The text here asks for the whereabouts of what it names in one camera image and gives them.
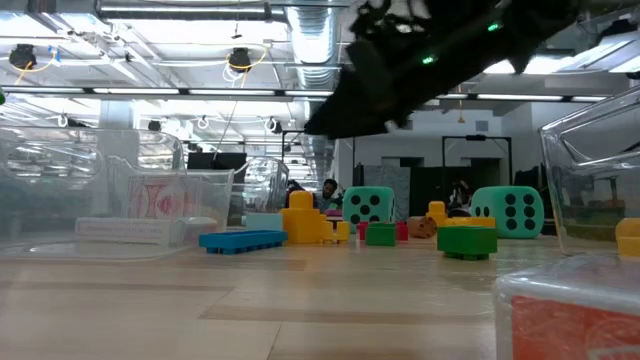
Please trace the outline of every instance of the person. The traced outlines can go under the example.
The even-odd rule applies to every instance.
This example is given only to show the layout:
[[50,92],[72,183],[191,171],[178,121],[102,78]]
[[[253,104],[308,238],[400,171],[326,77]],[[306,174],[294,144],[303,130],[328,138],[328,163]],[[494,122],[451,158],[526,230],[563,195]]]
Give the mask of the person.
[[471,197],[473,191],[464,180],[454,184],[453,194],[449,197],[449,217],[471,216]]
[[320,210],[320,213],[324,214],[331,204],[333,203],[333,194],[338,189],[338,183],[333,179],[327,179],[324,181],[324,186],[322,187],[322,194],[316,195],[315,197],[315,207]]

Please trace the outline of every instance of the green cylinder block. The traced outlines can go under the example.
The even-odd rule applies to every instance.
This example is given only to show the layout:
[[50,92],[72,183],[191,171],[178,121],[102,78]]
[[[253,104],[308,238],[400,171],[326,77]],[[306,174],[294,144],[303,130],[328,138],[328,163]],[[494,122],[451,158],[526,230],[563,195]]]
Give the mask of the green cylinder block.
[[489,254],[498,251],[496,229],[473,226],[439,227],[438,250],[451,258],[487,259]]

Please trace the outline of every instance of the plastic container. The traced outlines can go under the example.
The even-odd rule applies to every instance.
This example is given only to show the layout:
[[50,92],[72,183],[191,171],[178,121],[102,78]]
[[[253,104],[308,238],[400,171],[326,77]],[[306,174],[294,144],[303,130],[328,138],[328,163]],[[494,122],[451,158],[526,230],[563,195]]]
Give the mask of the plastic container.
[[162,133],[0,127],[0,256],[170,254],[224,228],[231,176],[187,174]]
[[616,253],[616,225],[640,218],[639,98],[634,88],[540,131],[565,254]]
[[640,358],[640,262],[579,255],[500,277],[498,360]]
[[241,225],[242,216],[248,213],[276,213],[284,208],[289,169],[282,161],[253,157],[241,171],[245,172],[244,183],[233,184],[229,225]]

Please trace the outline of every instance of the wooden table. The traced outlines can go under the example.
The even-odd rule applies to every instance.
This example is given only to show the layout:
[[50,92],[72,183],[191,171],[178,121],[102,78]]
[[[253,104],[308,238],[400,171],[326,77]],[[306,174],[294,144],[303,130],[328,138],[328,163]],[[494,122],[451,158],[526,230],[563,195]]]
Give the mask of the wooden table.
[[500,240],[489,261],[433,241],[153,261],[0,260],[3,360],[495,359],[491,285],[560,258]]

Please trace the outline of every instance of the exposed ductwork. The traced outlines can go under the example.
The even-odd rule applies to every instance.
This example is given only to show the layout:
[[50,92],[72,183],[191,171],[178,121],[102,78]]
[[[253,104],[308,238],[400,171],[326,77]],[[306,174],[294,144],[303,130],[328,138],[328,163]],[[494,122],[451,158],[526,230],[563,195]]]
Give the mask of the exposed ductwork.
[[[291,26],[291,45],[296,63],[326,64],[333,62],[336,44],[336,10],[319,7],[286,8]],[[332,89],[335,70],[327,68],[296,68],[300,87],[306,90]],[[308,103],[312,113],[317,102]],[[307,157],[315,159],[318,181],[331,169],[333,143],[324,137],[308,137],[303,141]]]

